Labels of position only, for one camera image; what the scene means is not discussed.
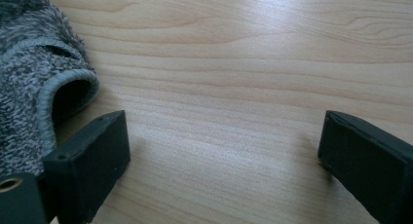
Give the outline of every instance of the small hole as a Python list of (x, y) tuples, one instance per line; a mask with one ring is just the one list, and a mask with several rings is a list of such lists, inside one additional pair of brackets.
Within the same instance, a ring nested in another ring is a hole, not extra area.
[(9, 178), (0, 182), (0, 193), (8, 192), (21, 184), (21, 178)]
[(60, 154), (60, 155), (57, 156), (57, 159), (58, 160), (65, 160), (65, 159), (67, 159), (67, 156), (63, 155), (63, 154)]

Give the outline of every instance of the wooden table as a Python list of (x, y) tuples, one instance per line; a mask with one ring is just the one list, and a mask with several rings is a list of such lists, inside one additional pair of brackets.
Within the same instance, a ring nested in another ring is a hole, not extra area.
[(413, 0), (51, 0), (127, 112), (94, 223), (376, 223), (317, 158), (327, 109), (413, 143)]

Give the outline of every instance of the light wooden surface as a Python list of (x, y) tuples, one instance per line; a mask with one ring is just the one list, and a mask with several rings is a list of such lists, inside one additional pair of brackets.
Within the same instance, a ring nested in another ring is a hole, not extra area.
[(127, 112), (94, 223), (376, 223), (319, 165), (327, 109), (413, 143), (413, 0), (51, 0)]

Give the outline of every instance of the gray knit fabric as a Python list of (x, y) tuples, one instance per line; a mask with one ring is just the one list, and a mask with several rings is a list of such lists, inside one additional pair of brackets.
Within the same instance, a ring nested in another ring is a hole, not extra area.
[(0, 176), (43, 171), (54, 123), (86, 107), (98, 80), (68, 18), (48, 0), (0, 0)]

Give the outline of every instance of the dark plastic piece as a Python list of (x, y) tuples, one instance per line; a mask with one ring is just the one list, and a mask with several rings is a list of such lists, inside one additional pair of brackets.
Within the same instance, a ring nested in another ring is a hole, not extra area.
[(327, 111), (319, 159), (380, 223), (413, 223), (413, 146), (357, 117)]
[(131, 160), (125, 111), (103, 115), (44, 160), (46, 181), (57, 187), (60, 224), (91, 222)]
[(0, 223), (49, 223), (32, 173), (0, 178)]

